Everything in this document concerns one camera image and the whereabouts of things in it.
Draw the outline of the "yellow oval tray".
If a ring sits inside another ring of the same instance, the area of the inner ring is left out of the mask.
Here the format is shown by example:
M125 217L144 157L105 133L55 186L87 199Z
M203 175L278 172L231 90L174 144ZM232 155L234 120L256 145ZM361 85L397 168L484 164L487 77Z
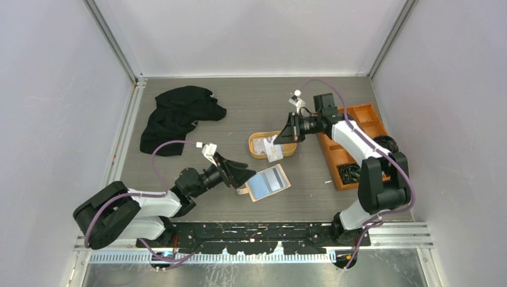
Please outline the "yellow oval tray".
M275 144L280 131L252 134L248 139L249 151L255 159L267 159L269 162L291 156L297 148L295 143Z

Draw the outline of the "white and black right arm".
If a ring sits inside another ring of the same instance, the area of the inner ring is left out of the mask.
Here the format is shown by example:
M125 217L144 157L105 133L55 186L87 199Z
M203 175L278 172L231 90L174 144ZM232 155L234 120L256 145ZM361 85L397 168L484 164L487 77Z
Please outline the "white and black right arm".
M302 114L306 104L301 90L289 99L296 107L274 144L302 142L307 135L324 134L344 148L360 167L358 198L332 220L335 243L348 245L355 231L377 224L381 216L411 203L408 161L401 152L391 152L369 137L347 111L340 112L331 93L314 96L314 112Z

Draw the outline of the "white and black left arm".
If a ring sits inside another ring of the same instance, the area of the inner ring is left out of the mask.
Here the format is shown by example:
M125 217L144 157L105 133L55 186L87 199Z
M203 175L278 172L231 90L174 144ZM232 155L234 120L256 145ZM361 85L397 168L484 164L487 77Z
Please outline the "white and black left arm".
M114 181L79 205L72 217L83 232L84 246L98 250L118 239L135 239L139 245L166 247L176 239L172 218L196 206L194 199L219 184L238 188L256 172L246 163L228 160L219 153L199 172L183 169L172 188L163 192L138 191Z

